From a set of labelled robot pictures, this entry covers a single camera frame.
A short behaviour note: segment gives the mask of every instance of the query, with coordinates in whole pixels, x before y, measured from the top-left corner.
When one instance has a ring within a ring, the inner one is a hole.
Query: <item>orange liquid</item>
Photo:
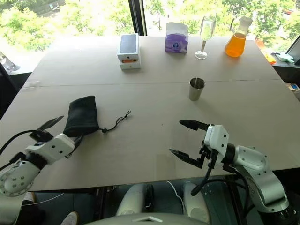
[[[244,52],[246,36],[236,33],[225,46],[225,53],[231,57],[239,57]]]

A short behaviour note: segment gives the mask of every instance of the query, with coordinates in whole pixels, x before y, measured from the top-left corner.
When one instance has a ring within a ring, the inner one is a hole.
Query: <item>glass stem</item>
[[[205,44],[206,44],[206,41],[202,41],[202,47],[201,47],[201,53],[204,51],[204,48],[205,48]]]

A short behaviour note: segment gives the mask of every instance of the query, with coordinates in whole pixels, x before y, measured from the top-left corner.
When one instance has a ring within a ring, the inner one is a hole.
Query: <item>black pouch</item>
[[[70,103],[64,134],[79,137],[99,130],[95,96],[79,98]]]

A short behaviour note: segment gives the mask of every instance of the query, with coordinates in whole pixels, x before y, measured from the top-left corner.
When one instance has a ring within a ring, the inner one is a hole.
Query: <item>wine glass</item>
[[[195,53],[195,57],[203,60],[207,58],[207,53],[204,51],[206,41],[211,39],[216,26],[216,19],[213,16],[204,16],[200,28],[200,37],[202,38],[202,47],[200,51]]]

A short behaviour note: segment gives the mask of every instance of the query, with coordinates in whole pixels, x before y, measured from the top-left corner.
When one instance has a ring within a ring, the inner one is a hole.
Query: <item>tissue box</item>
[[[182,23],[168,22],[165,35],[165,51],[187,53],[188,27]]]

